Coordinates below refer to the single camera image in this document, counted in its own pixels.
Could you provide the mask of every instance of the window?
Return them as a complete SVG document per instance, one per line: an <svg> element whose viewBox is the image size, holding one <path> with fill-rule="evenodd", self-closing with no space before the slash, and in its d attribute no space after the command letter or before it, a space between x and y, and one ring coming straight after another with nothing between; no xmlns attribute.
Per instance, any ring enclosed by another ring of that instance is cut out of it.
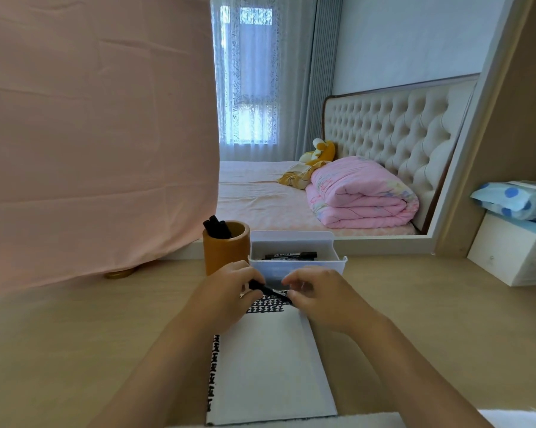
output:
<svg viewBox="0 0 536 428"><path fill-rule="evenodd" d="M221 143L278 143L276 24L274 0L261 6L230 0L218 7L213 1Z"/></svg>

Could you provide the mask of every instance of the white lace curtain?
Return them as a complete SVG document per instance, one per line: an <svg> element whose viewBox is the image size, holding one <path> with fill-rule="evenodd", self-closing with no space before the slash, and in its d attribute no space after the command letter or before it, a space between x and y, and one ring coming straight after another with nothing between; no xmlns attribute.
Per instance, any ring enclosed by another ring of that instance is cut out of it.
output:
<svg viewBox="0 0 536 428"><path fill-rule="evenodd" d="M221 160L294 160L315 0L211 0Z"/></svg>

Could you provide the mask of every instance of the notebook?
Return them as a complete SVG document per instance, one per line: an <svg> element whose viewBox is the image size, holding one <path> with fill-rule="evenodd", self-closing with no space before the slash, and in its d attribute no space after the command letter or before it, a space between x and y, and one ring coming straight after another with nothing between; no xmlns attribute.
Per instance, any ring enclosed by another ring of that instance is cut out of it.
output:
<svg viewBox="0 0 536 428"><path fill-rule="evenodd" d="M336 415L309 321L298 309L264 296L214 337L207 424Z"/></svg>

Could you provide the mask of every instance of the wooden pen holder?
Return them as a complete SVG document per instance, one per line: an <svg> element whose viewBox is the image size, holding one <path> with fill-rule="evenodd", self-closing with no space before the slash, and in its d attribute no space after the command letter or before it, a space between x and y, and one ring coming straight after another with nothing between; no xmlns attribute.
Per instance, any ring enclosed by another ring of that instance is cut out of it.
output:
<svg viewBox="0 0 536 428"><path fill-rule="evenodd" d="M250 227L240 221L226 221L231 238L213 238L202 231L206 275L212 275L228 263L245 260L250 254Z"/></svg>

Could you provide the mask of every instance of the tufted headboard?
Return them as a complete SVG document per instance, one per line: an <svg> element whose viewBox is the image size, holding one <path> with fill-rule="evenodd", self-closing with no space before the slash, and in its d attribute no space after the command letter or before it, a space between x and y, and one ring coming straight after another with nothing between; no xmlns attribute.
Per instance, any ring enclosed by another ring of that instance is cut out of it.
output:
<svg viewBox="0 0 536 428"><path fill-rule="evenodd" d="M365 156L396 174L419 197L412 222L426 231L477 78L330 96L323 139L335 143L336 158Z"/></svg>

